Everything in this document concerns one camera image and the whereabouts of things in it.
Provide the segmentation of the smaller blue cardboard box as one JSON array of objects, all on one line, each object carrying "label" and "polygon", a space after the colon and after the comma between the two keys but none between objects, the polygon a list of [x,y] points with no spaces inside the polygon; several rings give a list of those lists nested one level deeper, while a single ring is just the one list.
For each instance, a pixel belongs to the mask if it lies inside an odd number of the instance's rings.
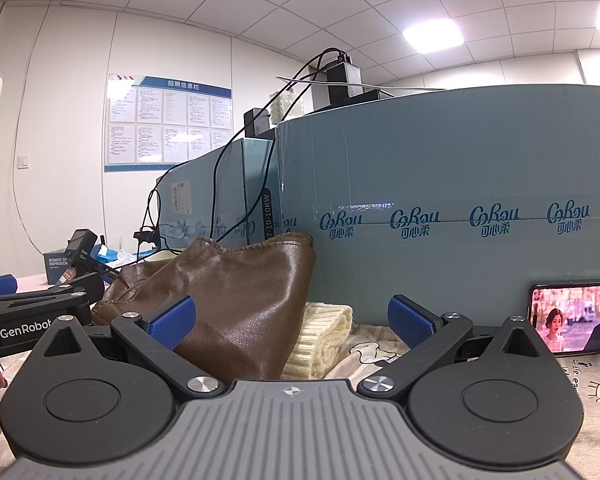
[{"label": "smaller blue cardboard box", "polygon": [[257,244],[283,232],[276,147],[238,139],[186,162],[159,183],[159,233],[172,249],[198,237],[224,247]]}]

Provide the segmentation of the black power adapter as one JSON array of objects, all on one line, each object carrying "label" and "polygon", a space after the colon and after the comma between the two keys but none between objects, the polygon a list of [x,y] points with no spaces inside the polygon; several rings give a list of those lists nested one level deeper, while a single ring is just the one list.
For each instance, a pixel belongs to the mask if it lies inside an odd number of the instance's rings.
[{"label": "black power adapter", "polygon": [[361,70],[347,61],[334,61],[325,70],[330,105],[340,104],[363,93]]}]

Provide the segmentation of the blue framed notice board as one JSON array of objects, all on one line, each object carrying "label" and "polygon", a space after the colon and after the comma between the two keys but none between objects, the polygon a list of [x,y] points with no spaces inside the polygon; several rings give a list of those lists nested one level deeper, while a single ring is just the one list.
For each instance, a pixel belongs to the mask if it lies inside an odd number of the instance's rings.
[{"label": "blue framed notice board", "polygon": [[104,169],[168,169],[222,148],[234,134],[229,88],[110,74]]}]

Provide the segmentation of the beige cartoon bed sheet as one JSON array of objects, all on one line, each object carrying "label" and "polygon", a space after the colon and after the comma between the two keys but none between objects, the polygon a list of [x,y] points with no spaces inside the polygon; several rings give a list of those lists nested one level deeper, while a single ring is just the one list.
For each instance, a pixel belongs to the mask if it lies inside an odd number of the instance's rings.
[{"label": "beige cartoon bed sheet", "polygon": [[329,379],[386,396],[419,437],[466,465],[517,472],[567,462],[600,479],[600,353],[553,356],[526,323],[474,330],[453,320],[415,347],[387,326],[358,325]]}]

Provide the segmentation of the cream knitted sweater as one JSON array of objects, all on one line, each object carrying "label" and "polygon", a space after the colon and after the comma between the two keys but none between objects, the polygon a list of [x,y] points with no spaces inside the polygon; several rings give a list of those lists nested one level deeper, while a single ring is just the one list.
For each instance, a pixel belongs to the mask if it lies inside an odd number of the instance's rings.
[{"label": "cream knitted sweater", "polygon": [[340,347],[349,337],[351,327],[350,306],[308,302],[300,334],[280,378],[324,378],[337,363]]}]

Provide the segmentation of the blue printed cardboard box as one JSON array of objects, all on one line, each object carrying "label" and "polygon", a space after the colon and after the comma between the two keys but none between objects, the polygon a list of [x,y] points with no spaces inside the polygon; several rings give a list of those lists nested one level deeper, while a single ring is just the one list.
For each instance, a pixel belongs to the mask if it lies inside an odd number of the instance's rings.
[{"label": "blue printed cardboard box", "polygon": [[495,325],[536,284],[600,281],[600,87],[400,96],[284,122],[275,146],[309,297],[360,323],[401,294]]}]

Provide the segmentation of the smartphone showing video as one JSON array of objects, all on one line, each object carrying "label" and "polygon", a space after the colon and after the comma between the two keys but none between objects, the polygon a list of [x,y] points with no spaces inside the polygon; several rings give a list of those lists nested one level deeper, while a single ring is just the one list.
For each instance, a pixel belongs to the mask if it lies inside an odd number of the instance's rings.
[{"label": "smartphone showing video", "polygon": [[554,354],[600,352],[600,281],[533,285],[528,320]]}]

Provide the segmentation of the brown leather jacket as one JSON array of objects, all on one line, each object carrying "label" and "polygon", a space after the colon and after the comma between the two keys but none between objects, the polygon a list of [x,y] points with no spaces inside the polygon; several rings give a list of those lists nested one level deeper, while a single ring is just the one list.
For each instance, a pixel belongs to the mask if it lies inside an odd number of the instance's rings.
[{"label": "brown leather jacket", "polygon": [[221,382],[277,379],[294,350],[315,262],[308,234],[225,248],[199,237],[172,259],[126,266],[92,310],[97,325],[135,311],[147,316],[181,296],[196,306],[182,358]]}]

